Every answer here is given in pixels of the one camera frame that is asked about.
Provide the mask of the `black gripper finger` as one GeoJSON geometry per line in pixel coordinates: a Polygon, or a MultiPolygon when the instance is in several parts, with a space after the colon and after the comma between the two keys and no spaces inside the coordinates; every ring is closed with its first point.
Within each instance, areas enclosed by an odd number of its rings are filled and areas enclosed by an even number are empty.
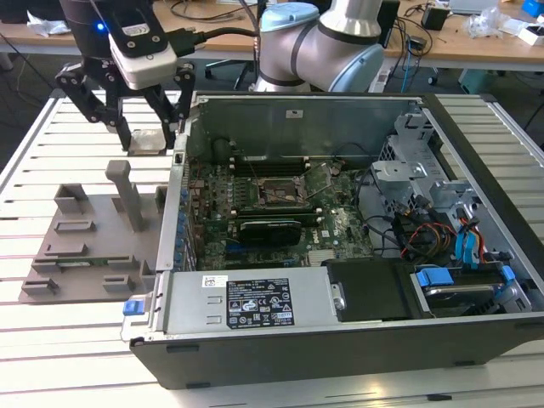
{"type": "Polygon", "coordinates": [[[57,74],[55,81],[89,122],[103,122],[117,134],[122,149],[128,151],[131,131],[122,113],[122,99],[129,97],[131,90],[114,62],[67,65],[57,74]],[[105,90],[104,103],[88,87],[89,80],[105,90]]]}
{"type": "Polygon", "coordinates": [[[196,83],[195,66],[183,63],[178,66],[173,77],[180,95],[172,104],[161,85],[155,85],[144,91],[144,98],[161,120],[163,136],[168,150],[174,147],[176,132],[190,113],[192,94],[196,83]]]}

